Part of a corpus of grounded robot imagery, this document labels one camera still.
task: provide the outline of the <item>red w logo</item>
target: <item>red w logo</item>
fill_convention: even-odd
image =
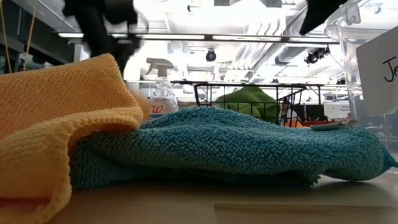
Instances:
[[[152,106],[152,113],[160,113],[163,110],[163,106]]]

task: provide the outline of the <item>green cloth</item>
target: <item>green cloth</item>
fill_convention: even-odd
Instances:
[[[242,114],[249,114],[271,123],[277,121],[280,108],[277,101],[264,93],[259,87],[243,87],[238,91],[217,98],[216,103],[213,103],[213,105]]]

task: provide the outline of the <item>plastic bottle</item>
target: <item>plastic bottle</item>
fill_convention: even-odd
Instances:
[[[160,58],[147,58],[147,63],[150,63],[148,73],[153,68],[158,69],[156,88],[149,116],[149,120],[152,120],[165,114],[178,111],[178,105],[177,99],[174,95],[173,86],[167,79],[167,69],[173,69],[173,64],[166,59]]]

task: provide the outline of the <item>paper label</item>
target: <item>paper label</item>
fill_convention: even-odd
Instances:
[[[173,110],[168,100],[156,99],[150,106],[149,119],[155,119],[171,112],[173,112]]]
[[[356,49],[368,116],[391,114],[398,108],[398,27]]]

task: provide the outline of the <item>black object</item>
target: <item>black object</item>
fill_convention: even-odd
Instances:
[[[87,42],[91,57],[109,53],[119,65],[123,74],[127,61],[141,46],[141,39],[129,34],[130,44],[120,44],[112,35],[108,35],[104,17],[111,24],[127,22],[129,26],[138,22],[138,14],[132,0],[64,0],[63,14],[66,17],[75,16]]]
[[[301,35],[305,35],[323,24],[347,0],[307,0],[307,2],[308,11],[300,29]]]
[[[342,79],[342,80],[338,80],[336,85],[345,85],[346,84],[346,80]]]
[[[34,63],[39,64],[39,65],[43,65],[43,64],[45,63],[45,60],[42,59],[42,58],[40,58],[40,57],[38,57],[38,56],[33,56],[33,57],[32,57],[32,61],[33,61]]]
[[[214,50],[209,50],[207,51],[206,54],[206,61],[208,62],[214,62],[217,58],[216,52]]]
[[[307,58],[304,59],[304,62],[307,64],[317,63],[319,60],[323,59],[328,54],[330,54],[329,47],[318,48],[314,51],[310,51],[308,53]]]
[[[295,112],[300,118],[303,118],[302,121],[327,121],[322,104],[299,105],[295,108]]]

